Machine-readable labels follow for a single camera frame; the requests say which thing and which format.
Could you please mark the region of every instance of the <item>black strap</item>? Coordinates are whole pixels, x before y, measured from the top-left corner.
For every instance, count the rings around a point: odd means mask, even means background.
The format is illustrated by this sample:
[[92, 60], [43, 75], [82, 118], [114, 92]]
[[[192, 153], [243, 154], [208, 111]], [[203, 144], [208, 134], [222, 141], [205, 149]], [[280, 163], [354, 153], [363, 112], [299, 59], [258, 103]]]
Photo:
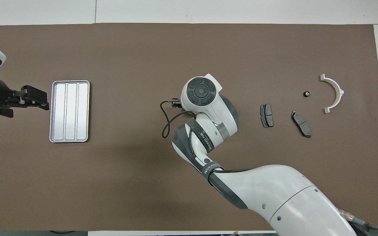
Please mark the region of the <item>black strap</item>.
[[186, 124], [188, 124], [188, 126], [192, 129], [208, 153], [214, 150], [215, 146], [212, 140], [195, 119], [190, 119], [188, 122], [186, 122]]
[[221, 167], [218, 163], [215, 161], [208, 162], [205, 164], [205, 166], [201, 170], [202, 176], [208, 181], [208, 177], [210, 176], [210, 173], [215, 169]]

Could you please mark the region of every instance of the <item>brown board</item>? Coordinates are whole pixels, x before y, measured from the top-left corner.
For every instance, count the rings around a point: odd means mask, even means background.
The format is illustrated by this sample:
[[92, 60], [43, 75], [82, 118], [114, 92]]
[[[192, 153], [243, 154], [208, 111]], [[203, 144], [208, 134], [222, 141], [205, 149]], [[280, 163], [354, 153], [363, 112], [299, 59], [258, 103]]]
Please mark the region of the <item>brown board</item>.
[[[227, 202], [161, 137], [163, 100], [211, 73], [240, 115], [210, 157], [294, 167], [340, 209], [378, 225], [378, 64], [372, 25], [0, 26], [11, 89], [91, 82], [90, 139], [54, 144], [50, 112], [0, 116], [0, 230], [271, 230]], [[335, 90], [345, 91], [329, 114]], [[310, 97], [303, 97], [304, 91]], [[270, 103], [274, 127], [261, 125]], [[310, 139], [291, 120], [308, 121]], [[174, 116], [179, 109], [167, 105]], [[189, 116], [172, 123], [183, 124]]]

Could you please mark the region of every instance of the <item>white curved handle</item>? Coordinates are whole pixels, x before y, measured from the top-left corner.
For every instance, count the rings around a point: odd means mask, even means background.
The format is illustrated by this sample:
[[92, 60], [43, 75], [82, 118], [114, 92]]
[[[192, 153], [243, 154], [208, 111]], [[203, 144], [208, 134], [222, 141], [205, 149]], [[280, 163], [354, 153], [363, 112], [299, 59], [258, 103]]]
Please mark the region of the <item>white curved handle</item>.
[[333, 88], [335, 88], [335, 91], [336, 91], [336, 99], [333, 102], [332, 106], [325, 108], [325, 113], [329, 113], [330, 109], [334, 108], [341, 101], [341, 97], [342, 95], [344, 95], [344, 91], [341, 90], [341, 87], [333, 79], [326, 78], [325, 74], [321, 74], [321, 81], [330, 83], [333, 86]]

